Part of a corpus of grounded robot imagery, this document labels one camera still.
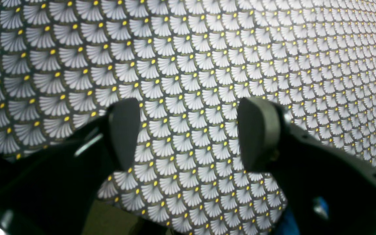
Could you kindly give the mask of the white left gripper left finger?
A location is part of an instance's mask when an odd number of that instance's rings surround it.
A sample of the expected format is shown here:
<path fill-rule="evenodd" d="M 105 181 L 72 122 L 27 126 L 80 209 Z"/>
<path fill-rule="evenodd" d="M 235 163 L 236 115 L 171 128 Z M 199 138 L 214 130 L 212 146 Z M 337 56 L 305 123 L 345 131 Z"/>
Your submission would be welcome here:
<path fill-rule="evenodd" d="M 101 184 L 134 163 L 140 103 L 127 98 L 60 144 L 0 169 L 0 235 L 80 235 Z"/>

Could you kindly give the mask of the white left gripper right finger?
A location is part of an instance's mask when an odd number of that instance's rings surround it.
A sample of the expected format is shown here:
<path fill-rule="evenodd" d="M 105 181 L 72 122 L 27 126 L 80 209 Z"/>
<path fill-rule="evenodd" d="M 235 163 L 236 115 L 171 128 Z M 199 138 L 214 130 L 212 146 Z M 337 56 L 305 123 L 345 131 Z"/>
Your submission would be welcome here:
<path fill-rule="evenodd" d="M 269 100 L 242 98 L 237 122 L 245 170 L 275 178 L 300 235 L 376 235 L 375 167 L 322 144 Z"/>

